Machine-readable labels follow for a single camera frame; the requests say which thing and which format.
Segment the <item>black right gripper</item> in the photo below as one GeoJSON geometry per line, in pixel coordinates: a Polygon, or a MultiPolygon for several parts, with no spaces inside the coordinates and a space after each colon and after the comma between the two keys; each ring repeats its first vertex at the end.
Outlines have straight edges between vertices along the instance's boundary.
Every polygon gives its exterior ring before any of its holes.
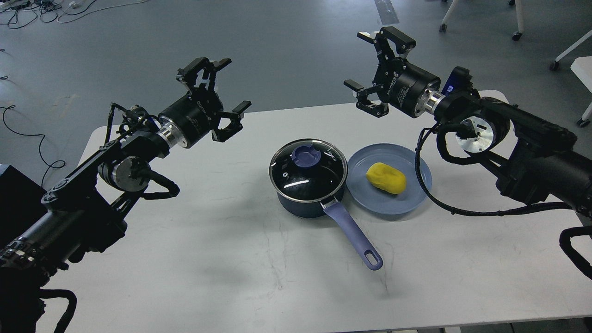
{"type": "Polygon", "coordinates": [[[417,46],[416,40],[393,26],[385,26],[376,32],[357,32],[357,37],[376,49],[378,67],[374,86],[365,88],[354,80],[343,84],[353,91],[358,109],[381,118],[389,114],[389,105],[417,118],[423,111],[416,107],[427,89],[439,89],[441,80],[435,74],[408,62],[407,55],[417,46]],[[370,101],[376,93],[382,103],[370,101]]]}

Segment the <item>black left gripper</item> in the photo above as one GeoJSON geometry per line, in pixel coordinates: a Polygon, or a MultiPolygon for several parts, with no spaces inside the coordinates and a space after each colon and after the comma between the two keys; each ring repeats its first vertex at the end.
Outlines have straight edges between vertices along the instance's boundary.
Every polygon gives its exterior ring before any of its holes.
{"type": "Polygon", "coordinates": [[[178,69],[176,80],[186,87],[186,94],[159,113],[159,118],[175,124],[182,134],[179,145],[189,149],[212,131],[212,139],[226,142],[243,129],[241,121],[251,101],[242,101],[231,112],[223,110],[216,92],[216,74],[231,63],[230,58],[210,61],[196,58],[185,68],[178,69]],[[220,120],[228,119],[224,128],[220,120]]]}

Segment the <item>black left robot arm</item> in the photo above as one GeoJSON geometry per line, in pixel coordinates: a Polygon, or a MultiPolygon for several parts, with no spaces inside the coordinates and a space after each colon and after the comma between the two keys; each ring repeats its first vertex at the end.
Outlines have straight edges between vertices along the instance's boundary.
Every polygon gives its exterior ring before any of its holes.
{"type": "Polygon", "coordinates": [[[33,333],[44,301],[64,298],[55,327],[63,333],[77,306],[70,290],[46,289],[50,278],[88,252],[103,252],[125,236],[125,217],[140,200],[176,197],[180,189],[150,166],[175,145],[190,149],[211,133],[225,142],[243,128],[250,101],[226,112],[216,75],[231,60],[199,57],[176,80],[186,94],[155,116],[139,105],[111,103],[105,143],[46,192],[8,165],[1,167],[1,331],[33,333]]]}

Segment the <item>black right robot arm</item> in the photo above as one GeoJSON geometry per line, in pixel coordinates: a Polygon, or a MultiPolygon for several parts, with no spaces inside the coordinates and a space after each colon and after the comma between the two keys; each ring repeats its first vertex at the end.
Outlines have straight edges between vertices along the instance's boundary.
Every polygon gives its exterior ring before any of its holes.
{"type": "Polygon", "coordinates": [[[510,210],[469,211],[431,200],[463,216],[525,215],[569,209],[591,218],[591,160],[574,152],[574,133],[515,105],[482,97],[473,87],[469,70],[457,66],[444,88],[440,79],[410,63],[416,41],[393,26],[357,37],[376,49],[378,66],[371,87],[353,80],[357,108],[383,117],[393,106],[417,118],[432,114],[435,124],[417,143],[416,163],[428,135],[436,135],[443,160],[456,165],[482,165],[497,179],[502,196],[524,204],[510,210]]]}

